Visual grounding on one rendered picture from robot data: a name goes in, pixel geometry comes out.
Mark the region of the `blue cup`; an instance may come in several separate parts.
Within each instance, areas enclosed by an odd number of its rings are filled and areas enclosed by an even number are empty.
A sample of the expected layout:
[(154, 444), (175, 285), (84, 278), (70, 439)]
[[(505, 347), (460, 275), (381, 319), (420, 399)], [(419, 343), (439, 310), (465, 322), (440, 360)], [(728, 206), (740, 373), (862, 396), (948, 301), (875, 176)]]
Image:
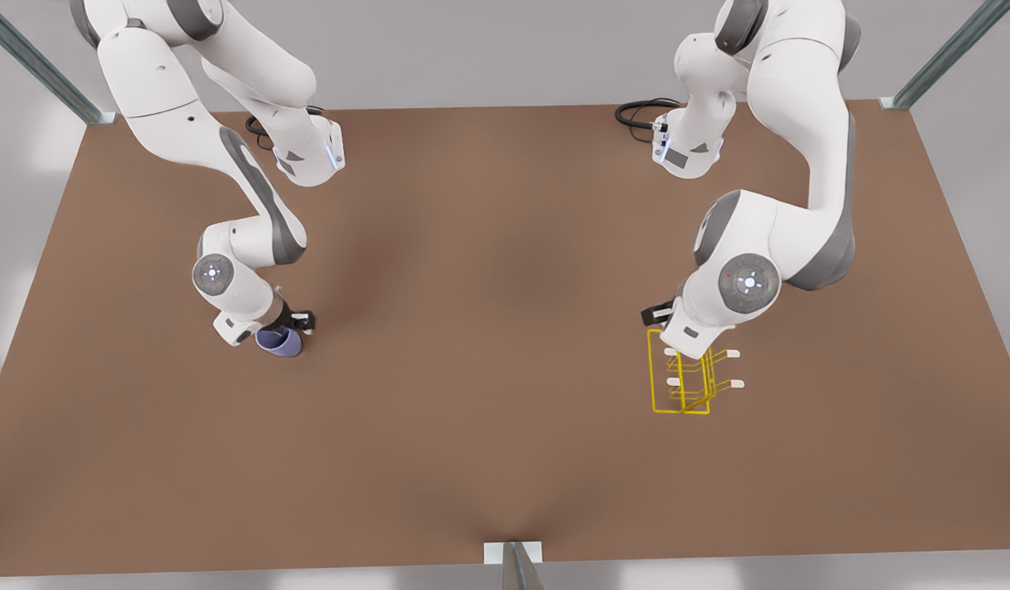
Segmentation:
[(296, 357), (300, 354), (303, 342), (295, 329), (281, 326), (280, 329), (262, 329), (255, 334), (255, 341), (261, 350), (277, 357)]

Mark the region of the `silver frame post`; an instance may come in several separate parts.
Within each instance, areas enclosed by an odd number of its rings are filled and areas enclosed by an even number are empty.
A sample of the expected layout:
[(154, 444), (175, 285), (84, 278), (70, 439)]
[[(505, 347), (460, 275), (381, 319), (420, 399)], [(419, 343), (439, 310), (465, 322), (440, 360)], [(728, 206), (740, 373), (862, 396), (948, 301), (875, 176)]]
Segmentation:
[(0, 46), (2, 46), (2, 50), (6, 50), (10, 56), (14, 57), (26, 71), (39, 83), (43, 84), (49, 93), (52, 93), (52, 96), (58, 98), (62, 104), (66, 105), (86, 125), (112, 125), (115, 123), (115, 112), (100, 111), (1, 12)]
[(968, 50), (1010, 11), (1010, 0), (983, 0), (955, 33), (893, 96), (879, 98), (883, 111), (909, 111)]
[(501, 566), (500, 590), (545, 590), (536, 570), (542, 562), (541, 540), (483, 544), (483, 564)]

